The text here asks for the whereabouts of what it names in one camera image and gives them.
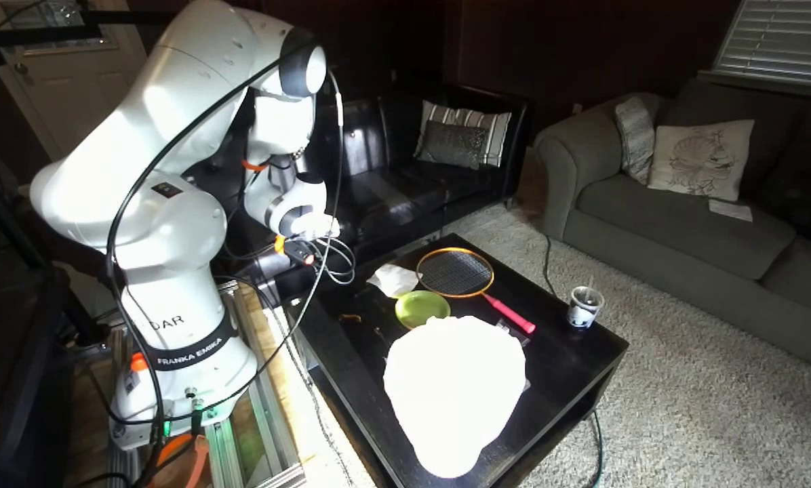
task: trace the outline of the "gray couch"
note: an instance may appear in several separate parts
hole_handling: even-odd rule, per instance
[[[789,161],[811,161],[800,143],[811,141],[811,100],[706,81],[691,81],[672,100],[641,97],[658,122],[685,111],[691,119],[754,119],[743,179],[754,223],[715,214],[709,199],[648,190],[621,175],[618,100],[611,100],[534,138],[534,161],[549,177],[545,236],[811,363],[811,238],[771,199]]]

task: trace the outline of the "racket handle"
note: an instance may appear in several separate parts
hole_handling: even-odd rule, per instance
[[[493,295],[487,295],[483,293],[483,298],[499,312],[499,314],[506,314],[506,321],[511,321],[518,332],[523,332],[523,333],[534,333],[534,324],[531,321],[526,321],[526,318],[521,318],[515,310],[511,310],[506,302],[499,302],[499,298],[493,298]]]

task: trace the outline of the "carpet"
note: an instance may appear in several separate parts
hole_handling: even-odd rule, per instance
[[[545,236],[489,207],[445,227],[538,284]],[[598,416],[599,486],[811,486],[811,367],[564,245],[552,246],[559,295],[594,284],[599,324],[630,341]],[[521,486],[578,488],[598,451],[582,424]]]

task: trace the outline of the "window blinds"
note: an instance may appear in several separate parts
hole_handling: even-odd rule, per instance
[[[811,0],[743,0],[715,73],[811,87]]]

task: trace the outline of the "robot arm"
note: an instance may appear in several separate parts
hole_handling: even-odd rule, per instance
[[[298,161],[309,143],[327,58],[320,49],[295,49],[294,40],[295,30],[279,19],[219,0],[194,0],[165,30],[120,108],[34,183],[39,214],[84,246],[107,253],[110,232],[120,223],[114,256],[129,283],[120,302],[160,381],[165,417],[218,404],[202,412],[205,424],[218,424],[257,371],[209,271],[225,242],[225,209],[190,185],[184,171],[219,152],[248,103],[255,108],[248,161]],[[324,221],[324,185],[279,171],[248,175],[244,209],[262,225],[276,233],[305,233],[314,223],[335,227]],[[154,404],[141,389],[118,386],[120,417],[150,420]],[[114,424],[112,434],[122,448],[150,443],[150,427]]]

